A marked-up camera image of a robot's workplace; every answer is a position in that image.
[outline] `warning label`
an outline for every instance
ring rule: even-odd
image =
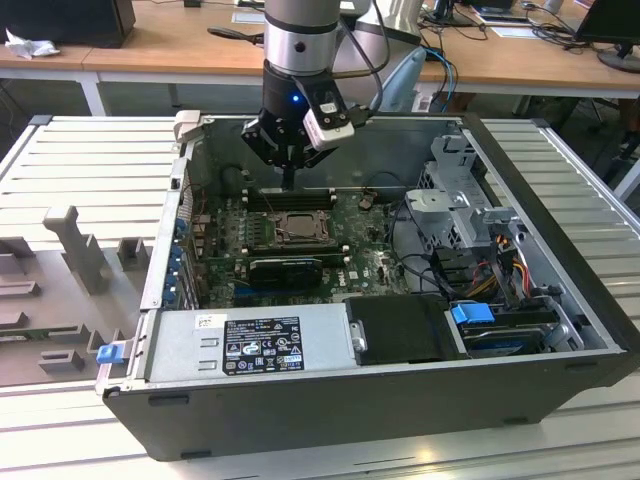
[[[227,375],[304,370],[300,318],[227,321],[222,370]]]

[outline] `desk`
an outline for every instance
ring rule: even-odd
[[[185,9],[181,2],[135,1],[136,26],[121,49],[62,47],[57,57],[27,61],[0,53],[0,77],[73,80],[82,85],[93,115],[108,114],[100,82],[260,85],[263,51],[247,42],[209,35],[208,26],[226,26],[246,33],[262,25],[231,23],[231,5],[203,4]],[[580,18],[585,10],[565,2],[562,14]],[[477,35],[473,29],[465,32]],[[435,35],[427,34],[436,42]],[[487,29],[488,41],[469,40],[448,29],[443,35],[447,56],[458,67],[459,92],[513,95],[635,98],[637,75],[600,63],[594,52],[571,54],[537,39],[498,37]],[[430,95],[443,78],[438,63],[426,64],[418,90]]]

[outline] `paper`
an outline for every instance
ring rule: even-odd
[[[530,28],[491,27],[491,30],[503,38],[538,38]]]
[[[53,42],[49,40],[27,40],[13,35],[9,30],[6,30],[6,32],[7,41],[4,42],[4,46],[18,57],[31,60],[33,57],[44,57],[60,53],[60,50],[57,50]]]
[[[234,12],[233,15],[231,15],[231,21],[233,23],[260,25],[264,23],[264,13]]]

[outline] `wire bundle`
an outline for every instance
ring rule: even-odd
[[[446,112],[451,100],[453,99],[453,94],[456,91],[456,87],[458,86],[458,67],[456,67],[455,64],[446,57],[444,45],[442,43],[441,30],[437,31],[438,39],[440,40],[440,51],[431,47],[427,39],[424,37],[424,35],[422,35],[422,32],[420,32],[420,35],[422,36],[422,40],[425,43],[425,45],[422,45],[422,48],[425,49],[427,55],[433,55],[435,58],[437,58],[442,65],[442,68],[444,69],[444,78],[442,79],[440,88],[438,88],[438,91],[434,95],[434,99],[437,99],[442,94],[442,92],[444,91],[444,87],[448,84],[449,88],[447,93],[447,100],[446,102],[444,102],[442,108],[440,109],[441,112]]]
[[[534,4],[528,4],[525,9],[527,11],[527,20],[531,24],[531,31],[536,37],[540,38],[541,40],[552,43],[554,45],[559,45],[567,51],[575,51],[575,53],[578,54],[581,54],[583,49],[591,47],[591,43],[589,42],[581,42],[575,40],[576,32],[574,32],[573,29],[555,13],[547,10],[544,7],[540,7],[539,5]],[[548,13],[558,21],[559,25],[550,22],[535,22],[529,17],[529,14],[533,11],[542,11]]]

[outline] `black cable on desk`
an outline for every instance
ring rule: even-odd
[[[571,53],[581,54],[585,48],[591,48],[590,42],[582,42],[575,40],[575,33],[573,29],[567,25],[564,20],[562,20],[558,15],[547,10],[544,7],[540,7],[534,4],[528,4],[525,8],[526,10],[526,18],[527,21],[531,24],[531,31],[533,34],[544,40],[545,42],[552,43],[554,45],[558,45],[564,48]],[[533,21],[529,14],[533,11],[540,10],[542,12],[548,13],[553,18],[555,18],[560,25],[556,25],[555,23],[537,23]]]

